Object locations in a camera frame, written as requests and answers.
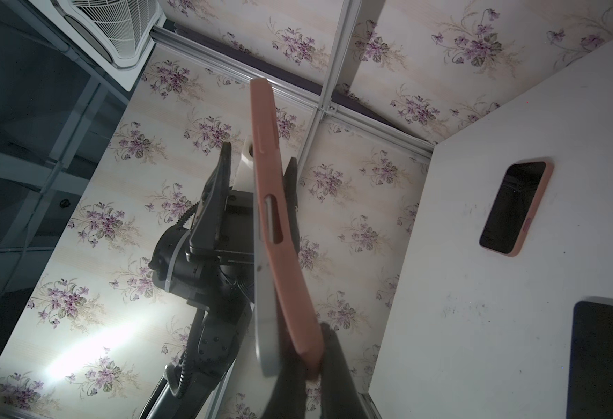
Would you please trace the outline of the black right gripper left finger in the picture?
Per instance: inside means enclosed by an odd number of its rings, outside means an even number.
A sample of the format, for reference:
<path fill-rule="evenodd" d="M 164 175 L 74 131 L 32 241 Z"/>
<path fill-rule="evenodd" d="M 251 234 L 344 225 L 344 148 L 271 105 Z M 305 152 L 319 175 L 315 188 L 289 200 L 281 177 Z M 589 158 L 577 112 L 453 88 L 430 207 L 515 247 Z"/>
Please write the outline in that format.
<path fill-rule="evenodd" d="M 262 419 L 304 419 L 307 368 L 285 326 L 280 328 L 283 363 Z"/>

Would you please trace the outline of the pink phone case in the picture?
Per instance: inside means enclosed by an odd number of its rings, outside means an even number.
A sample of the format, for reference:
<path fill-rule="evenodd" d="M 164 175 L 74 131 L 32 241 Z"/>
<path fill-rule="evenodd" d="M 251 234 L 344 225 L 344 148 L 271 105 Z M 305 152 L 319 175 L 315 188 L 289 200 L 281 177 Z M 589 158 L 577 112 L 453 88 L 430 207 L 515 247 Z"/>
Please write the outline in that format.
<path fill-rule="evenodd" d="M 289 341 L 306 366 L 306 376 L 313 379 L 320 372 L 325 344 L 292 238 L 273 88 L 268 80 L 255 79 L 250 92 L 259 231 L 268 257 L 268 267 L 258 272 L 272 274 Z"/>

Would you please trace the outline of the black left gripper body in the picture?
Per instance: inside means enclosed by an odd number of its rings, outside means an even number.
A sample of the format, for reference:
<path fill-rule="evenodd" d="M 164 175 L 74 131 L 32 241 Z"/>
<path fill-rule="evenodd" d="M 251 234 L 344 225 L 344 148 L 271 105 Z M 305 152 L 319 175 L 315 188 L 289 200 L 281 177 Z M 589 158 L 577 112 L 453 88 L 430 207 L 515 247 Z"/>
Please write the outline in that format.
<path fill-rule="evenodd" d="M 252 262 L 254 257 L 252 199 L 252 193 L 229 190 L 215 249 L 213 251 L 191 251 L 190 234 L 188 238 L 189 258 L 198 261 L 217 259 L 219 262 Z"/>

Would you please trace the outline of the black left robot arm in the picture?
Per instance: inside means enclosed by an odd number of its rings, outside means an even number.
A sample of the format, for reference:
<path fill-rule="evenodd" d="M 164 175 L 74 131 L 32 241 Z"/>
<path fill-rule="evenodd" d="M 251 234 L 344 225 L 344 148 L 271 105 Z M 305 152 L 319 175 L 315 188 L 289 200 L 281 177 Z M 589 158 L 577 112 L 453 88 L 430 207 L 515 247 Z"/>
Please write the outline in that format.
<path fill-rule="evenodd" d="M 231 183 L 224 142 L 198 202 L 160 237 L 149 260 L 153 284 L 196 313 L 185 349 L 166 367 L 140 416 L 194 418 L 235 362 L 252 309 L 269 317 L 268 362 L 280 371 L 287 332 L 280 317 L 252 175 Z"/>

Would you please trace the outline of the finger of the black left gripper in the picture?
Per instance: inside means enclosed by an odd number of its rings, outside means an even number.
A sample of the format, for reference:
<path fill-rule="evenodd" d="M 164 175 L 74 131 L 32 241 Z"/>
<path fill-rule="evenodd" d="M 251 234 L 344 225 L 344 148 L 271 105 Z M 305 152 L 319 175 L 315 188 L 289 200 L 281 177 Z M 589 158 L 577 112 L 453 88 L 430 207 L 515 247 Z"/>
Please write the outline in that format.
<path fill-rule="evenodd" d="M 231 143 L 222 144 L 219 161 L 205 183 L 191 237 L 191 251 L 213 251 L 219 239 L 224 208 L 230 190 Z"/>
<path fill-rule="evenodd" d="M 297 219 L 298 209 L 298 162 L 292 157 L 283 175 L 283 188 L 287 202 L 287 214 L 294 251 L 300 250 L 300 230 Z"/>

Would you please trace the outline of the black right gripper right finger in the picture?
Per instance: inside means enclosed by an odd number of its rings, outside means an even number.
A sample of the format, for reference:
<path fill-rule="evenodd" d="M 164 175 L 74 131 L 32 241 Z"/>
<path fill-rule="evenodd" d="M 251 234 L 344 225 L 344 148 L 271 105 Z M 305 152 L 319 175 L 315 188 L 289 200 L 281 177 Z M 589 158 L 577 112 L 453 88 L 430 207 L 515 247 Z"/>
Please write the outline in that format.
<path fill-rule="evenodd" d="M 336 332 L 326 323 L 320 324 L 325 343 L 320 371 L 322 387 L 322 413 L 325 419 L 364 419 L 361 398 L 348 369 Z"/>

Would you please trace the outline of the pink-edged phone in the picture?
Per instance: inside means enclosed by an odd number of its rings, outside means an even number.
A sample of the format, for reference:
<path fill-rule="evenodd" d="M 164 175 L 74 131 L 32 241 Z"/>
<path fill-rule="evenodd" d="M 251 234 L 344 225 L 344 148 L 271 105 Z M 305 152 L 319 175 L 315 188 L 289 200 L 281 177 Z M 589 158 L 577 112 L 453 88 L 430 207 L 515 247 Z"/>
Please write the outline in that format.
<path fill-rule="evenodd" d="M 509 258 L 520 253 L 553 172 L 549 160 L 508 167 L 479 238 L 482 248 Z"/>

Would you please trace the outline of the dark phone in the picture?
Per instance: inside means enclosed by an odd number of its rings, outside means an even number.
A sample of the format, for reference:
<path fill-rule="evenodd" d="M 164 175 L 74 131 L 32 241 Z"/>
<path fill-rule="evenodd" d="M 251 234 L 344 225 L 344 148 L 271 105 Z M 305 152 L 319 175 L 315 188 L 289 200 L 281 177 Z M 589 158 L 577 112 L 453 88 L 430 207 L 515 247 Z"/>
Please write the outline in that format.
<path fill-rule="evenodd" d="M 254 207 L 255 350 L 264 377 L 275 377 L 282 363 L 277 300 L 259 216 L 259 210 Z"/>

